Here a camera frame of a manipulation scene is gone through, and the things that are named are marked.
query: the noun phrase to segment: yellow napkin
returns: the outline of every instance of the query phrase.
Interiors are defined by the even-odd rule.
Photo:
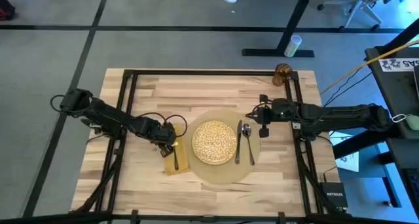
[[[175,128],[176,135],[180,135],[183,133],[183,127],[180,124],[175,124],[173,126]],[[175,144],[176,146],[173,147],[176,151],[176,157],[177,157],[177,164],[179,166],[179,169],[175,169],[175,153],[173,152],[171,155],[164,158],[164,173],[167,176],[180,174],[183,172],[189,172],[189,163],[188,163],[188,157],[186,154],[186,148],[185,144],[183,143],[183,136],[176,138]]]

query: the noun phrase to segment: wooden tabletop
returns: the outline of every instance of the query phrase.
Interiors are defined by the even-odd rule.
[[[110,105],[117,104],[123,72],[106,72],[100,98]],[[299,77],[304,103],[321,105],[314,72],[299,71]],[[165,117],[180,114],[191,123],[210,109],[249,113],[259,103],[259,94],[270,99],[286,98],[285,87],[274,86],[271,80],[265,76],[140,75],[132,115],[151,111]],[[275,122],[269,129],[270,136],[261,139],[259,162],[252,173],[230,185],[207,183],[193,172],[166,176],[157,147],[129,133],[114,213],[130,214],[137,209],[139,214],[158,215],[277,216],[285,212],[286,216],[305,216],[291,125]],[[100,182],[108,141],[100,138],[87,145],[72,209],[83,204]],[[323,181],[323,172],[336,166],[333,150],[322,138],[313,141],[312,148],[318,179]],[[339,182],[337,169],[326,176],[328,181]],[[315,212],[310,185],[308,190]]]

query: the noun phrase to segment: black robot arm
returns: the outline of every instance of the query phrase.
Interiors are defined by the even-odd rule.
[[[157,120],[148,117],[134,117],[116,109],[103,100],[93,97],[88,90],[71,90],[63,98],[60,109],[72,117],[86,117],[82,122],[101,131],[115,140],[120,139],[123,128],[128,129],[136,136],[149,140],[160,148],[163,157],[173,152],[173,143],[176,139],[175,129],[170,122],[160,124]]]
[[[260,104],[247,117],[263,127],[260,137],[268,136],[271,122],[292,122],[301,129],[302,137],[314,140],[320,132],[363,127],[384,131],[392,123],[388,110],[375,104],[353,107],[319,107],[313,104],[290,102],[286,99],[269,100],[260,96]]]

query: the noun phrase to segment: knife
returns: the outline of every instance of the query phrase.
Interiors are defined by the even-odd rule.
[[[242,138],[242,121],[237,124],[237,147],[236,147],[236,164],[240,163],[240,139]]]

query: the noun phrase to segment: yellow cable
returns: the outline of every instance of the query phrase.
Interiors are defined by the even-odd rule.
[[[410,43],[407,43],[407,44],[405,44],[405,45],[402,45],[401,47],[397,47],[397,48],[395,48],[395,49],[393,49],[393,50],[391,50],[391,51],[389,51],[389,52],[387,52],[387,53],[385,53],[385,54],[380,55],[379,57],[373,58],[372,60],[369,60],[369,61],[367,61],[367,62],[365,62],[365,63],[363,63],[363,64],[359,65],[358,67],[354,68],[354,69],[353,69],[353,70],[351,70],[349,73],[347,73],[345,76],[343,76],[343,77],[341,77],[339,80],[335,81],[332,85],[330,85],[329,87],[327,87],[327,88],[326,88],[326,90],[322,91],[320,94],[322,95],[324,92],[328,91],[330,88],[332,88],[332,87],[336,86],[336,84],[338,84],[339,82],[341,82],[341,80],[343,80],[343,79],[345,79],[345,78],[349,77],[349,76],[350,76],[353,72],[357,71],[358,69],[360,69],[360,68],[362,68],[362,67],[364,67],[364,66],[366,66],[366,65],[369,65],[369,64],[371,64],[372,62],[375,62],[375,61],[377,61],[377,60],[379,60],[379,59],[382,59],[382,58],[384,58],[384,57],[387,57],[387,56],[389,56],[390,54],[393,54],[394,52],[397,52],[397,51],[399,51],[399,50],[403,50],[404,48],[407,48],[407,47],[409,47],[409,46],[416,45],[416,44],[419,44],[419,40],[412,41],[412,42],[410,42]]]

